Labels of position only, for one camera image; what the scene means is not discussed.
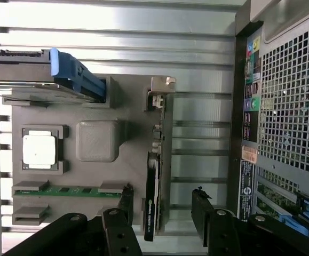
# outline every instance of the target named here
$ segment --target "sticker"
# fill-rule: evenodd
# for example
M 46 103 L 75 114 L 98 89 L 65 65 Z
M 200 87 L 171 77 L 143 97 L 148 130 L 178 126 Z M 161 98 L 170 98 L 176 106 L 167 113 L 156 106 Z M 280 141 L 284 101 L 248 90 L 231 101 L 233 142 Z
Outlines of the sticker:
M 261 78 L 261 74 L 260 73 L 254 73 L 252 76 L 253 80 L 259 80 Z
M 247 161 L 241 161 L 239 200 L 237 207 L 237 217 L 241 221 L 247 221 L 252 214 L 254 175 L 254 165 Z
M 242 146 L 242 159 L 250 163 L 256 164 L 257 162 L 257 149 Z
M 252 43 L 252 52 L 257 52 L 260 50 L 260 37 L 255 38 L 255 40 Z

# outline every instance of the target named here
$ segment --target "gray metal panel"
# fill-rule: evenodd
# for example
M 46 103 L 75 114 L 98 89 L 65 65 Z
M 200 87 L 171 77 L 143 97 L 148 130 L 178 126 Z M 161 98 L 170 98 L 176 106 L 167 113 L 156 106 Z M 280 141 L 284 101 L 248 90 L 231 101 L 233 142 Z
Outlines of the gray metal panel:
M 170 75 L 178 80 L 177 91 L 232 93 L 234 14 L 244 0 L 107 0 L 90 2 L 90 5 L 78 4 L 78 1 L 73 4 L 74 0 L 66 2 L 71 4 L 13 1 L 0 3 L 0 26 L 6 27 L 1 32 L 7 32 L 0 33 L 1 48 L 40 50 L 56 46 L 79 54 L 83 63 L 96 74 Z M 105 10 L 119 15 L 111 20 Z M 44 19 L 43 15 L 39 15 L 49 15 L 49 11 L 59 11 L 70 20 L 64 18 L 62 21 L 50 22 Z M 78 22 L 72 22 L 72 12 Z M 96 22 L 92 17 L 97 17 L 98 12 L 103 13 Z M 213 139 L 229 137 L 230 100 L 201 99 L 200 95 L 177 100 L 175 107 L 184 109 L 184 113 L 175 113 L 179 119 L 173 132 L 177 137 L 199 137 L 202 140 L 203 136 Z M 196 145 L 196 142 L 190 144 L 185 138 L 179 142 L 184 145 L 180 150 L 200 154 L 200 151 L 196 151 L 198 147 L 186 148 Z M 185 157 L 191 160 L 194 168 L 185 168 Z M 196 155 L 173 158 L 178 160 L 172 159 L 172 169 L 180 168 L 185 177 L 196 174 L 196 179 L 213 178 L 217 173 L 220 177 L 226 177 L 227 156 Z M 3 164 L 3 170 L 9 171 L 8 165 Z M 213 170 L 210 170 L 208 164 L 212 164 Z M 184 185 L 188 184 L 179 186 L 180 193 L 185 191 Z M 9 193 L 4 195 L 6 199 L 10 197 Z M 188 204 L 189 198 L 190 196 L 182 203 Z M 184 215 L 188 210 L 175 211 L 182 211 Z M 10 242 L 7 240 L 3 240 L 6 245 Z M 182 252 L 189 252 L 192 250 L 189 248 L 194 248 L 194 242 L 188 241 L 191 240 L 177 239 L 174 244 L 178 244 Z M 153 246 L 147 245 L 148 247 L 143 249 L 157 251 L 160 248 L 161 251 L 172 251 L 169 242 L 166 246 L 162 246 L 161 242 L 158 244 L 161 246 L 156 247 L 154 243 Z
M 259 16 L 264 25 L 264 41 L 270 42 L 297 25 L 309 14 L 309 2 L 304 0 L 271 0 L 268 8 Z
M 296 44 L 297 53 L 295 56 L 294 49 Z M 296 24 L 295 27 L 292 27 L 292 29 L 284 32 L 281 36 L 269 44 L 262 42 L 260 47 L 260 55 L 264 56 L 269 54 L 269 56 L 266 55 L 265 60 L 270 62 L 270 58 L 272 58 L 273 61 L 274 50 L 279 47 L 281 51 L 281 46 L 284 48 L 284 54 L 285 49 L 287 49 L 288 52 L 287 62 L 284 63 L 286 65 L 282 67 L 282 72 L 286 71 L 288 73 L 288 70 L 290 69 L 290 67 L 288 67 L 289 61 L 292 61 L 293 68 L 293 66 L 295 66 L 293 61 L 297 60 L 296 71 L 291 69 L 292 72 L 290 74 L 292 75 L 291 82 L 295 83 L 295 87 L 292 86 L 284 88 L 286 83 L 280 83 L 278 80 L 276 80 L 277 83 L 273 86 L 272 84 L 269 84 L 269 75 L 267 80 L 266 74 L 263 74 L 263 77 L 266 79 L 264 83 L 268 83 L 263 85 L 263 92 L 267 93 L 266 91 L 270 90 L 273 96 L 272 99 L 276 99 L 277 94 L 279 92 L 281 93 L 281 102 L 279 102 L 278 99 L 275 103 L 275 107 L 278 109 L 272 109 L 272 115 L 271 113 L 268 113 L 267 120 L 270 122 L 269 117 L 271 117 L 273 120 L 274 111 L 280 110 L 280 115 L 276 116 L 280 120 L 276 120 L 275 124 L 279 124 L 281 127 L 278 129 L 278 137 L 280 138 L 279 140 L 274 138 L 274 136 L 277 135 L 277 130 L 275 130 L 277 125 L 272 126 L 271 132 L 265 133 L 264 130 L 260 131 L 259 141 L 261 145 L 259 149 L 260 155 L 258 155 L 257 165 L 266 171 L 284 178 L 285 180 L 289 180 L 289 182 L 299 185 L 298 189 L 301 192 L 309 195 L 309 17 L 304 19 L 302 23 Z M 279 59 L 285 60 L 285 56 L 279 56 Z M 268 67 L 268 70 L 273 75 L 273 67 Z M 304 86 L 304 79 L 307 79 L 306 85 L 308 87 Z M 286 93 L 290 92 L 291 94 L 284 95 L 284 90 L 287 90 Z
M 147 152 L 152 148 L 152 128 L 159 123 L 159 111 L 144 112 L 142 106 L 146 101 L 146 87 L 150 86 L 151 76 L 114 75 L 113 79 L 120 85 L 118 108 L 89 109 L 77 105 L 50 105 L 46 109 L 12 108 L 13 130 L 13 183 L 24 180 L 48 179 L 53 185 L 92 186 L 99 187 L 104 181 L 121 181 L 131 183 L 136 191 L 134 195 L 134 224 L 142 222 L 141 201 L 146 192 Z M 120 146 L 118 158 L 112 163 L 82 162 L 76 157 L 77 126 L 81 121 L 125 121 L 127 140 Z M 22 159 L 22 128 L 24 124 L 49 127 L 65 124 L 69 127 L 69 136 L 64 138 L 64 159 L 68 161 L 70 170 L 63 175 L 50 175 L 19 171 L 19 161 Z M 61 197 L 21 197 L 13 196 L 13 205 L 18 209 L 25 202 L 48 203 L 52 211 L 46 222 L 53 221 L 68 211 L 81 212 L 88 219 L 93 218 L 104 206 L 115 206 L 118 199 L 109 198 L 61 198 Z
M 251 1 L 247 0 L 239 9 L 235 17 L 236 35 L 250 23 Z
M 53 22 L 44 19 L 45 10 L 49 17 L 56 17 L 58 13 L 63 15 L 61 19 Z M 94 21 L 92 17 L 99 17 L 99 20 Z M 234 17 L 234 12 L 218 11 L 156 8 L 144 10 L 140 7 L 71 4 L 53 4 L 49 8 L 47 3 L 0 3 L 1 27 L 233 35 L 234 24 L 231 21 Z
M 12 193 L 17 190 L 40 191 L 48 185 L 48 181 L 21 181 L 12 187 Z
M 250 1 L 250 21 L 255 22 L 267 9 L 280 0 L 251 0 Z

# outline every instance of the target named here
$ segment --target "ventilation grille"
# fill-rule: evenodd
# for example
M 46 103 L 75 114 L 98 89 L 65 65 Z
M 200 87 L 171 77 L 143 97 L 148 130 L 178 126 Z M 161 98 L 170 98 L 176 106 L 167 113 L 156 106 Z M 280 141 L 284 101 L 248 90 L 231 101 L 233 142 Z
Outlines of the ventilation grille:
M 309 172 L 309 31 L 263 56 L 260 154 Z
M 290 191 L 292 193 L 298 192 L 299 191 L 299 185 L 288 180 L 285 179 L 277 174 L 274 174 L 270 171 L 267 171 L 265 169 L 259 168 L 259 176 L 265 178 L 266 180 L 270 181 L 271 183 L 274 183 L 275 185 Z

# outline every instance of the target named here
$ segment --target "green circuit board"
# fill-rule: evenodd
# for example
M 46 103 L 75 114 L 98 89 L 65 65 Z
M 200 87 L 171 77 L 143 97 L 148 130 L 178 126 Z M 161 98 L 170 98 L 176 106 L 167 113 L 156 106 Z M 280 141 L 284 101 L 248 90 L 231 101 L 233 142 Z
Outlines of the green circuit board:
M 259 207 L 261 211 L 263 211 L 268 216 L 271 216 L 274 219 L 279 220 L 280 217 L 279 213 L 273 208 L 271 208 L 268 204 L 263 202 L 260 198 L 256 198 L 256 206 Z
M 49 185 L 40 191 L 17 190 L 15 196 L 71 196 L 71 197 L 103 197 L 120 198 L 118 193 L 99 193 L 98 187 L 53 186 Z
M 273 191 L 262 183 L 258 183 L 257 191 L 291 214 L 298 214 L 299 207 L 291 200 Z

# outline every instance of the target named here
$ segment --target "usb port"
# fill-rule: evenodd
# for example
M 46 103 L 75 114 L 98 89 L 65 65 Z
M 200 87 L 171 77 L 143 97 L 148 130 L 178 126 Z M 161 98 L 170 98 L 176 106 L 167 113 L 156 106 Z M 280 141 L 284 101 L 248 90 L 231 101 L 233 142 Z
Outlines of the usb port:
M 246 139 L 247 138 L 247 127 L 245 126 L 243 129 L 243 138 Z
M 245 97 L 249 98 L 249 85 L 248 84 L 245 86 Z
M 250 127 L 247 128 L 247 138 L 250 138 Z
M 248 124 L 248 113 L 244 114 L 244 124 Z

